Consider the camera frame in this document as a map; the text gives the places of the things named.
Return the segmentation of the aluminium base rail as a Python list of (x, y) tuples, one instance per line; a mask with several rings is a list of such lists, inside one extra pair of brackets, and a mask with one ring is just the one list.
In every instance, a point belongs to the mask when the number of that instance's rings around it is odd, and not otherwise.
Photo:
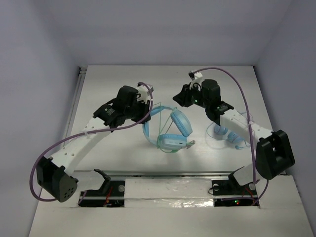
[(126, 176), (126, 177), (227, 177), (230, 172), (182, 172), (182, 171), (104, 171), (109, 176)]

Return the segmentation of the white front board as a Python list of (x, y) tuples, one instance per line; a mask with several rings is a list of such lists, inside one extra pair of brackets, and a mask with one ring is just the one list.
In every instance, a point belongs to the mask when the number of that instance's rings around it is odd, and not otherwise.
[(32, 237), (311, 237), (291, 176), (273, 180), (260, 206), (80, 208), (39, 203)]

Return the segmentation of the light blue headphones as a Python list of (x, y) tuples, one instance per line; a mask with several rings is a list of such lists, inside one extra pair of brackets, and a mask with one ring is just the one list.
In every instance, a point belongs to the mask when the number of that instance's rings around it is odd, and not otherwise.
[[(162, 111), (169, 110), (170, 115), (166, 119), (165, 124), (161, 123)], [(165, 153), (176, 153), (181, 149), (188, 149), (195, 145), (195, 140), (188, 140), (193, 129), (186, 115), (177, 109), (177, 107), (155, 104), (150, 112), (151, 117), (158, 115), (158, 134), (156, 138), (150, 136), (150, 126), (146, 122), (143, 124), (143, 134), (145, 138), (153, 144), (157, 149)]]

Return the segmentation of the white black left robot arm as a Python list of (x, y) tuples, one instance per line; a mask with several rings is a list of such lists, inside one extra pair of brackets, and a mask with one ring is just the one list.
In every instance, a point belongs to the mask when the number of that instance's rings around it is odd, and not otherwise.
[(65, 202), (76, 191), (78, 180), (72, 176), (82, 159), (105, 137), (150, 120), (153, 108), (152, 85), (140, 82), (137, 87), (124, 85), (117, 96), (100, 106), (82, 132), (67, 137), (47, 148), (33, 165), (29, 185), (33, 192), (33, 178), (46, 190), (50, 201)]

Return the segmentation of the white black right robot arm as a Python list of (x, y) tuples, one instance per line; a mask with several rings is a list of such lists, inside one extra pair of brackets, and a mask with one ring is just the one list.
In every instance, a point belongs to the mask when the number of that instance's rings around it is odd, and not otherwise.
[(212, 122), (236, 133), (253, 148), (252, 163), (229, 175), (228, 188), (233, 194), (241, 193), (249, 183), (272, 180), (294, 165), (288, 135), (282, 130), (266, 129), (241, 115), (222, 100), (217, 81), (206, 79), (201, 84), (185, 84), (173, 100), (182, 107), (204, 108)]

